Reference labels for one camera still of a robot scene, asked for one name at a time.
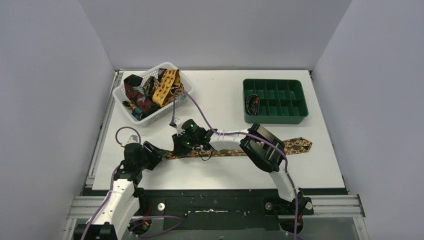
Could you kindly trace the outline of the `beige paisley patterned tie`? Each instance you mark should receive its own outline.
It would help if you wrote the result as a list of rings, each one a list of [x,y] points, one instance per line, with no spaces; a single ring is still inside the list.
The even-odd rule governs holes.
[[[303,137],[287,139],[283,141],[286,155],[296,155],[310,151],[313,143]],[[200,148],[191,149],[189,153],[174,154],[171,150],[165,150],[165,160],[183,159],[183,158],[206,158],[206,157],[237,157],[246,156],[242,150],[201,150]]]

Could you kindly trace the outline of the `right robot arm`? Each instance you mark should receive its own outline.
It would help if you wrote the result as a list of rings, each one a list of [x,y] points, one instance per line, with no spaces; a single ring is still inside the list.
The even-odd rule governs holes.
[[[299,198],[299,189],[288,173],[285,144],[260,124],[239,131],[205,129],[193,119],[174,120],[169,125],[176,129],[170,153],[173,158],[241,154],[269,173],[282,200],[293,202]]]

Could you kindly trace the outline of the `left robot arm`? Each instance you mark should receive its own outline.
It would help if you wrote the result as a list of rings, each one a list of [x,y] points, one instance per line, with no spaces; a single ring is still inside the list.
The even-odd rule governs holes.
[[[121,240],[134,214],[141,215],[148,201],[135,195],[144,170],[152,171],[165,157],[166,151],[148,141],[124,146],[124,159],[112,171],[109,190],[92,217],[78,224],[74,240]]]

